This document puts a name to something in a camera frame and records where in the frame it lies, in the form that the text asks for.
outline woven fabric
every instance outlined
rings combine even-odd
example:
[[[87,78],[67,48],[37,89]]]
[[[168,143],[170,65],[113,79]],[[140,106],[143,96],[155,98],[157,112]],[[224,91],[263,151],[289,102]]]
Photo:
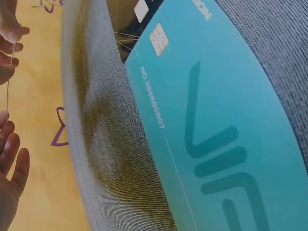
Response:
[[[217,3],[269,76],[307,163],[308,3]],[[79,189],[92,229],[175,231],[120,61],[106,1],[66,0],[63,14],[66,123]]]
[[[72,158],[93,230],[175,231],[105,0],[67,0],[62,75]]]
[[[308,168],[308,1],[216,2],[240,31],[268,75]]]

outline purple outline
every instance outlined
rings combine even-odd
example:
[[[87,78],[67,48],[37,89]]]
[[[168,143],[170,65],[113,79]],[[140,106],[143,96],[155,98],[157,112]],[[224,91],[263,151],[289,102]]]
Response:
[[[60,117],[60,113],[59,113],[60,110],[64,111],[64,108],[63,107],[57,108],[57,115],[58,115],[58,119],[60,121],[61,127],[60,127],[58,133],[56,134],[56,136],[54,137],[53,141],[51,142],[51,145],[55,146],[55,147],[62,147],[62,146],[68,145],[68,142],[58,143],[58,140],[61,136],[61,133],[62,133],[63,129],[65,128],[65,123],[62,121],[62,119]]]

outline fabric surface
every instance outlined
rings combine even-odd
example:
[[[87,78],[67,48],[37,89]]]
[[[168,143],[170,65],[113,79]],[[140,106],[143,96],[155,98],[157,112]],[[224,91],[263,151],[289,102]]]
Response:
[[[308,3],[217,2],[268,74],[307,163]],[[62,39],[66,125],[92,229],[175,231],[106,1],[66,0]]]
[[[62,75],[69,143],[93,230],[175,231],[104,0],[68,0]]]
[[[268,75],[308,167],[308,1],[216,0]]]

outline yellow table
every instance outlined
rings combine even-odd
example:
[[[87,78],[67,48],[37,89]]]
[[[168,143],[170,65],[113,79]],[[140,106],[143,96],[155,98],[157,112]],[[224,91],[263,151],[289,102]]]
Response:
[[[28,183],[11,231],[90,230],[80,200],[69,147],[51,142],[60,128],[56,108],[63,106],[60,70],[61,6],[48,13],[40,0],[20,0],[19,22],[31,29],[23,38],[24,51],[11,81],[11,120],[30,150]],[[6,108],[6,86],[0,88],[1,110]],[[62,132],[58,142],[66,142]]]

